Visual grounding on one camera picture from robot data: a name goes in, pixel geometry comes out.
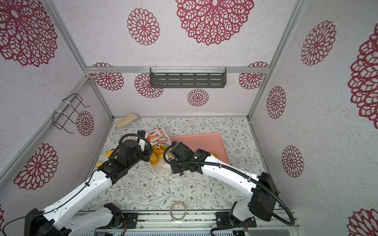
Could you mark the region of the white paper gift bag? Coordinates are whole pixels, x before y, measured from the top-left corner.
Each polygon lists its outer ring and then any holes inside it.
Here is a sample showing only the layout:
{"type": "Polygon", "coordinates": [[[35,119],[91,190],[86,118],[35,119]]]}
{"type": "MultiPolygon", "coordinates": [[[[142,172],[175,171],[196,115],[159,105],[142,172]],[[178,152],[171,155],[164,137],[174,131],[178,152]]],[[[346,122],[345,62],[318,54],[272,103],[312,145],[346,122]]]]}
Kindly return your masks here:
{"type": "Polygon", "coordinates": [[[149,161],[152,171],[158,174],[166,174],[166,176],[172,180],[178,180],[172,177],[173,172],[171,167],[163,159],[164,151],[171,145],[170,137],[166,131],[162,127],[159,127],[146,132],[145,138],[150,142],[153,148],[153,154],[149,161]]]}

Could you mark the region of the round fake bread roll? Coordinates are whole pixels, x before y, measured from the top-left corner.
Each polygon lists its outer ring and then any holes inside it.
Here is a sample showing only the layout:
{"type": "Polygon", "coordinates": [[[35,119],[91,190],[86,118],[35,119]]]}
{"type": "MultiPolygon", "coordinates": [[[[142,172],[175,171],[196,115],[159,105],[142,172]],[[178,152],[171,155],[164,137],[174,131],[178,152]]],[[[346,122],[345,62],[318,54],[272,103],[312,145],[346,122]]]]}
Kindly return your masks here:
{"type": "Polygon", "coordinates": [[[212,156],[214,156],[215,158],[217,158],[217,159],[219,158],[218,155],[217,155],[215,152],[213,152],[213,151],[211,151],[210,154],[211,154],[212,156]]]}

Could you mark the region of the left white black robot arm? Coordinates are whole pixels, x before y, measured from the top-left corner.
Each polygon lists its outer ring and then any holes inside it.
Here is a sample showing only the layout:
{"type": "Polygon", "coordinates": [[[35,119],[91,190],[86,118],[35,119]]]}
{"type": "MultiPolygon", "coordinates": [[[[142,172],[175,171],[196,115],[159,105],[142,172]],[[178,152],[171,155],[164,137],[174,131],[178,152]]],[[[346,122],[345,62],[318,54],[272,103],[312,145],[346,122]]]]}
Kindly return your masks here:
{"type": "Polygon", "coordinates": [[[44,210],[31,210],[25,218],[24,234],[80,236],[99,227],[121,226],[122,210],[113,203],[78,218],[75,215],[99,193],[127,175],[139,161],[148,162],[152,154],[151,143],[142,137],[120,141],[109,159],[81,185],[44,210]]]}

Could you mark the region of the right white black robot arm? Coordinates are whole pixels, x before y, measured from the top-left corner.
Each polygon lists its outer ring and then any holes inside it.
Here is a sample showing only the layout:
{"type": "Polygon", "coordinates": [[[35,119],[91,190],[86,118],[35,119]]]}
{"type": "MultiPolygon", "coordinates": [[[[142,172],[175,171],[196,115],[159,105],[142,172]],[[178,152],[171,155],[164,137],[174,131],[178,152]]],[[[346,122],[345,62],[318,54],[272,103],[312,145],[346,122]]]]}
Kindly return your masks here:
{"type": "Polygon", "coordinates": [[[263,221],[271,221],[279,192],[268,173],[257,175],[241,171],[207,151],[192,151],[181,142],[174,142],[167,153],[172,157],[169,164],[174,174],[197,172],[221,180],[244,194],[246,199],[235,203],[231,209],[233,218],[244,221],[255,216],[263,221]]]}

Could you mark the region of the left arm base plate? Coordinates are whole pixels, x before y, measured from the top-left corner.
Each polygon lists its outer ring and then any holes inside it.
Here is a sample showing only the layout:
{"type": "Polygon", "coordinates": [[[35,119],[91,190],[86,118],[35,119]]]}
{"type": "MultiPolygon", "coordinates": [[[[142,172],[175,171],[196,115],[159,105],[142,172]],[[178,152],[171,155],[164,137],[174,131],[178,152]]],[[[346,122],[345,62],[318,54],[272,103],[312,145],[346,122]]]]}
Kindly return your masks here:
{"type": "Polygon", "coordinates": [[[99,227],[98,229],[135,229],[138,221],[138,213],[122,213],[116,214],[106,226],[99,227]]]}

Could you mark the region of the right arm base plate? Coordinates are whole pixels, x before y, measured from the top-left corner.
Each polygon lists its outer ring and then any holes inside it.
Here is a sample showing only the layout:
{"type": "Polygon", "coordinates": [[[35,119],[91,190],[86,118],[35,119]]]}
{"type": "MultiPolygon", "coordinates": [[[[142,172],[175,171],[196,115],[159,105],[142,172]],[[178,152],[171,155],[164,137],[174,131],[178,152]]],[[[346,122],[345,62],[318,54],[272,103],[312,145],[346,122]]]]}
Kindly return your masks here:
{"type": "MultiPolygon", "coordinates": [[[[216,223],[218,228],[234,227],[240,223],[236,217],[232,216],[231,213],[225,211],[218,211],[215,213],[216,223]]],[[[239,228],[255,228],[257,226],[256,219],[252,217],[249,221],[245,222],[239,228]]]]}

